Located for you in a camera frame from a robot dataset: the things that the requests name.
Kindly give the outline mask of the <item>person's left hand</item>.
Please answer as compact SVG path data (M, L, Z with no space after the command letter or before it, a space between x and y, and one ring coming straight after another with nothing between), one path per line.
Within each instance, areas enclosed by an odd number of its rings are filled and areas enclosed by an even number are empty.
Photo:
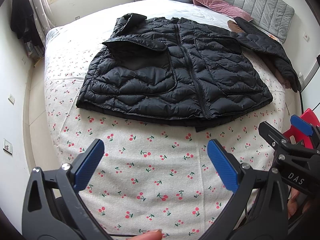
M145 234L133 237L132 240L161 240L162 239L162 230L157 229L149 231Z

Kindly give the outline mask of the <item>person's right hand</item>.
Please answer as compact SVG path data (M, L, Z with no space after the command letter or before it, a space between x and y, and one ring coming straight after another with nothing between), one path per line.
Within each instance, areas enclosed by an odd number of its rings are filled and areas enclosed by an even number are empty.
M304 205L298 205L298 197L300 192L297 189L291 188L291 197L287 202L287 215L288 218L291 218L298 210L299 207L302 207L302 213L305 213L312 204L312 200L308 200Z

